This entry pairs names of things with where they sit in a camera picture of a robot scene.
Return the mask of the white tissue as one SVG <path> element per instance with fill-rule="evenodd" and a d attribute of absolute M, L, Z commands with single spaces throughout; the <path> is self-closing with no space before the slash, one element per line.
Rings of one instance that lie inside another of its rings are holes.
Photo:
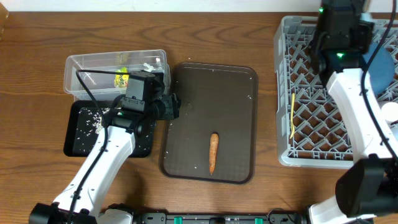
<path fill-rule="evenodd" d="M 162 68 L 162 66 L 158 65 L 158 64 L 152 65 L 152 64 L 149 64 L 149 63 L 143 63 L 143 66 L 144 66 L 144 71 L 151 72 L 151 73 L 152 72 L 161 72 L 161 71 L 164 70 Z"/>

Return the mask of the orange carrot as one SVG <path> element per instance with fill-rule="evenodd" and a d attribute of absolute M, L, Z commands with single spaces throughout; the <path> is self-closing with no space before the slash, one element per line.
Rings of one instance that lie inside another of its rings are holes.
<path fill-rule="evenodd" d="M 210 136 L 210 147 L 209 147 L 209 172 L 213 175 L 216 167 L 216 158 L 219 145 L 219 136 L 217 133 L 213 133 Z"/>

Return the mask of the yellow snack wrapper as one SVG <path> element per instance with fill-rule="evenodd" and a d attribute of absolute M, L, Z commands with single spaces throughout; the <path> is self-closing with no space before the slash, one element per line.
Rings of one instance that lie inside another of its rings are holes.
<path fill-rule="evenodd" d="M 128 68 L 122 67 L 119 70 L 116 70 L 117 73 L 127 73 Z M 125 88 L 127 87 L 129 75 L 116 75 L 114 78 L 114 86 L 116 88 Z"/>

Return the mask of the yellow plastic spoon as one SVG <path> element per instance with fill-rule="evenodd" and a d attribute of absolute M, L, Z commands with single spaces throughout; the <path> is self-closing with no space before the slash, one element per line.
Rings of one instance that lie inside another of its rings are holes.
<path fill-rule="evenodd" d="M 294 125 L 294 106 L 295 106 L 295 93 L 291 95 L 291 109 L 290 109 L 290 139 L 293 138 L 295 134 L 295 125 Z"/>

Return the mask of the dark blue plate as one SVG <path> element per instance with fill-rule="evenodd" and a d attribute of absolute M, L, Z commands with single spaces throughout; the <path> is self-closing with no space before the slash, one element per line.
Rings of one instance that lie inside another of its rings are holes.
<path fill-rule="evenodd" d="M 384 92 L 392 82 L 395 75 L 394 60 L 384 47 L 376 54 L 368 73 L 370 74 L 371 86 L 375 95 Z"/>

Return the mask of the pink white cup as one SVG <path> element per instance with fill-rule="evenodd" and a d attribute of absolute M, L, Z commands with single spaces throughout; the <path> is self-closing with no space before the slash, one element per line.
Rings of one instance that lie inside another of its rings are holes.
<path fill-rule="evenodd" d="M 382 101 L 379 106 L 387 123 L 394 123 L 398 120 L 398 104 L 396 102 Z"/>

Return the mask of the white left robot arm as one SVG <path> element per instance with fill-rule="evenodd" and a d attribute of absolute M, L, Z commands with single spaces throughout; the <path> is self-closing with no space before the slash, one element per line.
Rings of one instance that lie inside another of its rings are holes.
<path fill-rule="evenodd" d="M 174 93 L 147 100 L 148 107 L 137 111 L 141 100 L 117 97 L 111 106 L 112 121 L 105 123 L 97 142 L 80 170 L 52 204 L 38 203 L 29 223 L 133 223 L 134 214 L 123 204 L 101 206 L 125 160 L 136 148 L 136 138 L 146 136 L 143 124 L 171 120 L 179 116 L 181 101 Z"/>

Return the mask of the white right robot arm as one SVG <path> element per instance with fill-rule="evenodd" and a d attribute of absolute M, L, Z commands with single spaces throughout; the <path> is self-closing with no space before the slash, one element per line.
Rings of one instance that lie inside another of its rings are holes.
<path fill-rule="evenodd" d="M 307 223 L 367 223 L 397 212 L 397 139 L 383 117 L 369 68 L 374 22 L 367 1 L 323 1 L 309 44 L 313 69 L 337 105 L 354 164 L 335 194 L 311 205 Z"/>

